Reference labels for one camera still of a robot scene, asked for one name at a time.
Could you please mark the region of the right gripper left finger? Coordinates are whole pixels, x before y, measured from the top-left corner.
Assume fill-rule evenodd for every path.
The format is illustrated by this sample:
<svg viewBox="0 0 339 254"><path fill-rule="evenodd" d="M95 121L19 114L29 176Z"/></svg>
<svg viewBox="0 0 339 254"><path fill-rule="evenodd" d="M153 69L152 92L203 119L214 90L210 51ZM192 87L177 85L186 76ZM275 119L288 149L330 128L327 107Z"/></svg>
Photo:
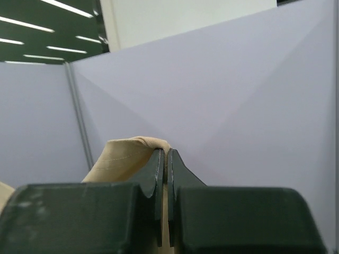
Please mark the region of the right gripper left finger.
<svg viewBox="0 0 339 254"><path fill-rule="evenodd" d="M164 152L117 183L31 184L1 213L1 253L156 253Z"/></svg>

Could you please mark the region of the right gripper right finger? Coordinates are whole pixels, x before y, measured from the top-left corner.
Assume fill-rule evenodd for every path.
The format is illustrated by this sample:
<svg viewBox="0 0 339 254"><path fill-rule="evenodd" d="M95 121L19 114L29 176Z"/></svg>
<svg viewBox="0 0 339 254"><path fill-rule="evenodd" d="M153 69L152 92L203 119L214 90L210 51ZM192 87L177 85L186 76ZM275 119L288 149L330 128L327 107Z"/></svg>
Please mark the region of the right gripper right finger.
<svg viewBox="0 0 339 254"><path fill-rule="evenodd" d="M169 242L175 253L325 253L305 199L285 187L208 186L168 153Z"/></svg>

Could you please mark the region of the beige t shirt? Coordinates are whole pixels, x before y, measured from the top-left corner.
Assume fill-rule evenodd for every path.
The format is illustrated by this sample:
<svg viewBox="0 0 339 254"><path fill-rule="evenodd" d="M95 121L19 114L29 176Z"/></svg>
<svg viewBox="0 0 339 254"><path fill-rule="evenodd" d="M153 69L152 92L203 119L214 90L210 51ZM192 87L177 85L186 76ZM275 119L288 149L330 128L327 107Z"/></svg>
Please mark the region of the beige t shirt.
<svg viewBox="0 0 339 254"><path fill-rule="evenodd" d="M167 155L171 146L166 140L137 136L127 139L109 140L89 173L82 180L84 182L123 182L138 172L149 160L155 149L162 149L165 153L165 172L167 174ZM14 193L15 188L1 182L1 213L7 201ZM163 192L163 218L161 247L156 253L175 253L170 247L168 219L167 184Z"/></svg>

